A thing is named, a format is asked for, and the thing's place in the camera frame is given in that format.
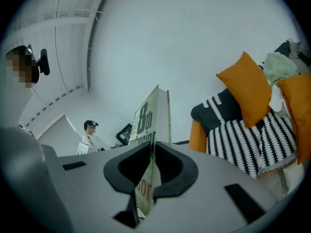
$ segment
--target orange pillow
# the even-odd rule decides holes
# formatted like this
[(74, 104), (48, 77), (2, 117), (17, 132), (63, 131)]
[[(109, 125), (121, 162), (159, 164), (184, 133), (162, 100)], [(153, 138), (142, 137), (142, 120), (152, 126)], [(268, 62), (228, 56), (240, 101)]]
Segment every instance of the orange pillow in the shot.
[(293, 117), (293, 113), (292, 113), (292, 110), (291, 110), (291, 106), (290, 106), (290, 103), (286, 97), (286, 95), (284, 94), (283, 92), (283, 98), (285, 100), (285, 103), (286, 103), (286, 107), (288, 109), (288, 113), (290, 114), (290, 118), (291, 118), (291, 123), (292, 123), (292, 126), (293, 126), (293, 131), (294, 131), (294, 134), (295, 134), (295, 140), (296, 140), (296, 144), (298, 142), (298, 138), (297, 138), (297, 126), (296, 126), (296, 123), (295, 123), (295, 119)]
[(311, 74), (303, 73), (279, 80), (297, 127), (298, 164), (311, 158)]
[(263, 72), (246, 52), (236, 64), (216, 76), (239, 103), (247, 128), (253, 127), (269, 113), (271, 88)]

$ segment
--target black slot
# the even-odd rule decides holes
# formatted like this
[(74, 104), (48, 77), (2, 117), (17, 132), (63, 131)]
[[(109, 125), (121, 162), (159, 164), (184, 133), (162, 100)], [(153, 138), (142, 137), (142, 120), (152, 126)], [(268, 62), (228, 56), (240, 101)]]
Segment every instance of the black slot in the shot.
[(74, 163), (70, 163), (70, 164), (65, 164), (65, 165), (63, 165), (63, 168), (65, 171), (68, 171), (68, 170), (75, 169), (78, 167), (82, 167), (85, 165), (86, 165), (86, 163), (84, 163), (83, 161), (78, 161), (78, 162), (74, 162)]
[(126, 210), (119, 212), (113, 218), (128, 227), (135, 228), (139, 224), (135, 198), (131, 197)]
[(248, 223), (254, 222), (265, 214), (264, 210), (262, 210), (239, 184), (227, 185), (225, 186), (225, 190)]
[(161, 142), (155, 145), (155, 163), (161, 176), (161, 186), (154, 190), (155, 202), (158, 198), (180, 196), (198, 178), (198, 166), (190, 157)]
[(109, 160), (104, 176), (116, 191), (132, 195), (149, 163), (150, 142), (145, 142)]

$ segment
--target white shirt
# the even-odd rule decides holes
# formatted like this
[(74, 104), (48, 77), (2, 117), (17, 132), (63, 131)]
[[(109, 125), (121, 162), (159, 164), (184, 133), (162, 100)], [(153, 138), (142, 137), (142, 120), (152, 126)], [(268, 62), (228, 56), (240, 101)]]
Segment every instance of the white shirt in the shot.
[(111, 149), (105, 142), (103, 142), (98, 136), (94, 134), (85, 134), (82, 136), (82, 143), (96, 146), (98, 148), (104, 148), (105, 150)]

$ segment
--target light green fabric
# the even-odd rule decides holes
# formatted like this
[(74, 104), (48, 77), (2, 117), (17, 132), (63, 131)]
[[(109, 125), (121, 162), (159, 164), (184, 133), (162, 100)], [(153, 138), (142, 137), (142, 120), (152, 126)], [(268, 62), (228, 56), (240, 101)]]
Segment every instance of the light green fabric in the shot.
[(264, 63), (263, 74), (270, 81), (270, 86), (278, 80), (298, 75), (298, 69), (293, 61), (279, 52), (271, 52)]

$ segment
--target man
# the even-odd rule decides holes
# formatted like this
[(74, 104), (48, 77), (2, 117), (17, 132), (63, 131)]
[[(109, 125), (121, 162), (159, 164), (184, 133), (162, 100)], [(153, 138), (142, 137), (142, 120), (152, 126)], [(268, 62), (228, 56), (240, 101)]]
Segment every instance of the man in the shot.
[(101, 150), (110, 150), (111, 147), (103, 142), (98, 136), (94, 135), (96, 132), (96, 126), (98, 126), (98, 123), (94, 121), (88, 120), (84, 123), (84, 130), (86, 133), (82, 136), (82, 143), (98, 147)]

